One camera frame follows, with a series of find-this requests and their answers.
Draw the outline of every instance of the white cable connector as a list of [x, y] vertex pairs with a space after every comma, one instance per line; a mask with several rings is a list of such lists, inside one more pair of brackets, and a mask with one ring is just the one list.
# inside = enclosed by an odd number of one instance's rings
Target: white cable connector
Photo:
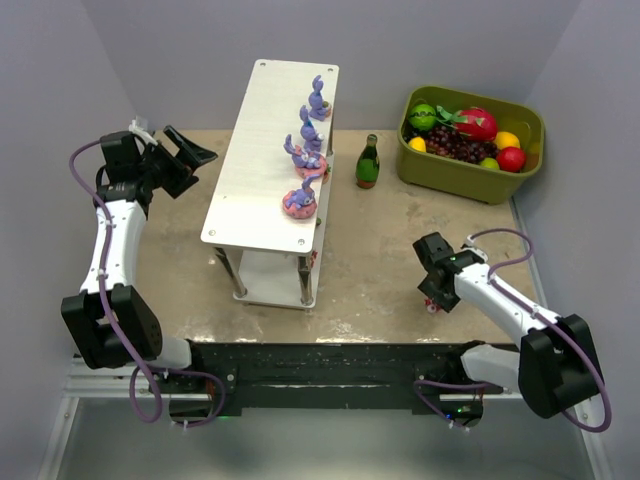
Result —
[[471, 247], [475, 246], [476, 242], [472, 237], [473, 237], [473, 235], [469, 235], [467, 237], [467, 239], [462, 244], [462, 248], [471, 248]]
[[482, 258], [485, 262], [489, 261], [489, 255], [475, 246], [475, 241], [471, 238], [473, 235], [469, 235], [462, 244], [462, 250], [471, 250], [473, 253]]
[[137, 121], [137, 118], [131, 120], [131, 125], [129, 125], [129, 131], [138, 135], [140, 138], [144, 140], [145, 143], [150, 143], [151, 145], [158, 145], [158, 141], [153, 138], [149, 132], [147, 132], [144, 128], [140, 126]]

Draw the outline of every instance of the beige tabletop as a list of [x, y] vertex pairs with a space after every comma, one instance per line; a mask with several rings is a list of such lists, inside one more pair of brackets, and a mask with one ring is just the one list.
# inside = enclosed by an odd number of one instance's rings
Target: beige tabletop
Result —
[[[185, 130], [220, 158], [177, 200], [158, 191], [138, 255], [137, 288], [169, 335], [218, 342], [506, 342], [472, 305], [430, 314], [417, 285], [425, 276], [412, 243], [439, 231], [454, 247], [479, 230], [514, 221], [508, 204], [490, 206], [403, 183], [395, 173], [394, 131], [375, 131], [381, 169], [371, 190], [354, 172], [368, 131], [335, 131], [333, 187], [316, 307], [311, 311], [242, 304], [210, 245], [200, 240], [231, 131]], [[479, 239], [491, 263], [522, 255], [505, 234]], [[501, 271], [533, 297], [526, 264]]]

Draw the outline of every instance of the white shelf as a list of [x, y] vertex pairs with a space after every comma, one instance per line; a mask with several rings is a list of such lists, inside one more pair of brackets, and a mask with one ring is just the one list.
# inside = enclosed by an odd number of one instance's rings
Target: white shelf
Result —
[[[333, 171], [334, 155], [327, 158], [327, 163]], [[313, 302], [303, 305], [298, 280], [297, 255], [276, 252], [258, 252], [246, 250], [240, 262], [240, 278], [247, 288], [247, 294], [234, 298], [241, 302], [256, 305], [272, 305], [290, 308], [313, 308], [316, 304], [318, 284], [320, 280], [320, 265], [322, 263], [322, 246], [327, 227], [327, 213], [329, 209], [329, 193], [333, 173], [327, 183], [322, 186], [323, 195], [318, 202], [317, 217], [322, 223], [316, 227], [313, 241], [313, 251], [318, 252], [311, 269], [311, 286]]]
[[[334, 105], [338, 71], [336, 65], [256, 61], [204, 222], [203, 242], [222, 248], [310, 253], [317, 232], [315, 215], [294, 220], [282, 209], [282, 197], [302, 183], [283, 144], [288, 134], [294, 145], [304, 143], [299, 111], [302, 105], [309, 107], [316, 75], [324, 81], [323, 98]], [[324, 122], [312, 119], [326, 138], [321, 151], [325, 156], [332, 120], [333, 116]], [[313, 183], [319, 203], [325, 187], [320, 181]]]

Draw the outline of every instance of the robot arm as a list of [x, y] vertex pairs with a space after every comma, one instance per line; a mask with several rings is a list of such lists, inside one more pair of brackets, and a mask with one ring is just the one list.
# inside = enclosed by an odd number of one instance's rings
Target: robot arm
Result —
[[413, 244], [428, 275], [418, 287], [450, 312], [466, 300], [494, 321], [518, 346], [519, 353], [490, 345], [470, 348], [461, 355], [467, 376], [520, 392], [539, 416], [549, 418], [596, 395], [591, 372], [552, 327], [567, 334], [587, 355], [602, 377], [587, 323], [578, 315], [561, 317], [535, 304], [497, 275], [490, 278], [486, 255], [476, 248], [454, 252], [433, 233]]
[[[87, 277], [78, 295], [62, 301], [62, 316], [90, 368], [116, 368], [131, 361], [126, 348], [102, 318], [99, 279], [104, 276], [109, 306], [118, 323], [141, 357], [149, 365], [184, 369], [192, 364], [191, 347], [184, 339], [161, 333], [158, 319], [134, 287], [138, 245], [147, 221], [153, 190], [163, 188], [177, 198], [194, 185], [193, 175], [217, 155], [182, 137], [171, 126], [164, 133], [178, 147], [171, 155], [161, 142], [135, 123], [129, 131], [100, 139], [109, 183], [97, 185], [97, 194], [110, 218], [96, 208], [98, 233]], [[143, 144], [140, 152], [139, 141]], [[100, 268], [107, 226], [111, 240], [106, 265]]]

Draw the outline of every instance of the red apple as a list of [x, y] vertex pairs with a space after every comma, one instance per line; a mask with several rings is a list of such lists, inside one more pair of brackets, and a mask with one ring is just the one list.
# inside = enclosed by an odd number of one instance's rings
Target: red apple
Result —
[[527, 155], [518, 147], [507, 147], [500, 150], [496, 157], [500, 170], [518, 173], [527, 161]]

